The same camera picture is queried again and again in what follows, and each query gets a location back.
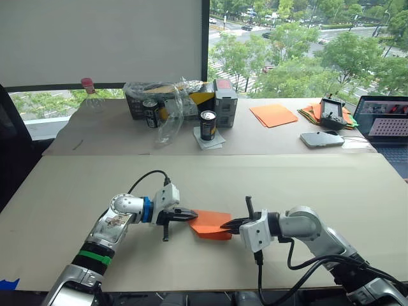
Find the window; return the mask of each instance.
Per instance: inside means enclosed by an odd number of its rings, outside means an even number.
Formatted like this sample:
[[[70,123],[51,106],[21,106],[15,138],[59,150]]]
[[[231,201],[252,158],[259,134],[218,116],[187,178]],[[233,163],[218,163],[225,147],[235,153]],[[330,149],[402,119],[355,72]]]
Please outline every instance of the window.
[[[211,0],[210,17],[208,79],[240,96],[408,95],[406,1]]]
[[[98,89],[106,99],[124,98],[122,89]],[[72,115],[86,98],[84,89],[9,93],[23,120],[49,119]]]
[[[122,89],[98,89],[106,99],[123,98]],[[10,92],[33,140],[55,138],[87,96],[83,89]]]

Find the red bottle cap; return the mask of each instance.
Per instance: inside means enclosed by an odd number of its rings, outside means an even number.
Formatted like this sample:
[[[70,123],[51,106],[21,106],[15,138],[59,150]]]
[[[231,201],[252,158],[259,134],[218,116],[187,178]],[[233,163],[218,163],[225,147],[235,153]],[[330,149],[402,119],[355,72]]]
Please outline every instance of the red bottle cap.
[[[83,79],[81,79],[81,84],[84,87],[89,87],[89,86],[93,86],[94,82],[92,82],[91,78],[83,78]]]

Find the white napkin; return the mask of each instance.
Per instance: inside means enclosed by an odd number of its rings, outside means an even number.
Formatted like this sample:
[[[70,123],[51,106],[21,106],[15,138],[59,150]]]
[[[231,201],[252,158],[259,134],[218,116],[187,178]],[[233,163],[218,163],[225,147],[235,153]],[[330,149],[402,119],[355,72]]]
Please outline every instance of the white napkin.
[[[202,140],[200,136],[199,126],[194,127],[193,134],[194,137],[197,139],[198,145],[202,150],[220,149],[222,148],[222,143],[226,141],[218,132],[218,130],[215,131],[215,136],[213,140]]]

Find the green band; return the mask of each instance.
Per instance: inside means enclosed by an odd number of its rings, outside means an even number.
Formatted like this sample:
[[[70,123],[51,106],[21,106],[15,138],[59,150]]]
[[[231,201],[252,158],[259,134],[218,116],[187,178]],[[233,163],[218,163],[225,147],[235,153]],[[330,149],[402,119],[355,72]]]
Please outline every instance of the green band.
[[[89,252],[89,251],[81,250],[81,251],[79,251],[78,255],[82,255],[82,256],[86,256],[86,257],[98,260],[98,261],[102,262],[106,266],[109,265],[110,262],[112,261],[111,257],[109,257],[109,256],[101,256],[101,255],[98,255],[98,254],[95,254],[95,253],[92,253],[92,252]]]

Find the car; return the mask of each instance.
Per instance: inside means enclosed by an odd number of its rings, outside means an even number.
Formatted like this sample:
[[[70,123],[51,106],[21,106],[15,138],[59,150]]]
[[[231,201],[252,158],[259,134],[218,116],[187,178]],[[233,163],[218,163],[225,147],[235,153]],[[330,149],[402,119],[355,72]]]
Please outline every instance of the car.
[[[328,42],[329,42],[328,40],[321,39],[321,40],[319,40],[319,45],[325,45]]]
[[[245,31],[252,31],[252,26],[250,26],[250,25],[243,25],[243,26],[241,27],[241,29],[243,29],[243,30],[245,30]]]
[[[270,70],[274,69],[275,66],[272,65],[266,65],[264,68],[262,68],[263,73],[268,73]]]
[[[269,36],[271,35],[271,32],[265,32],[262,34],[262,37],[269,39]]]

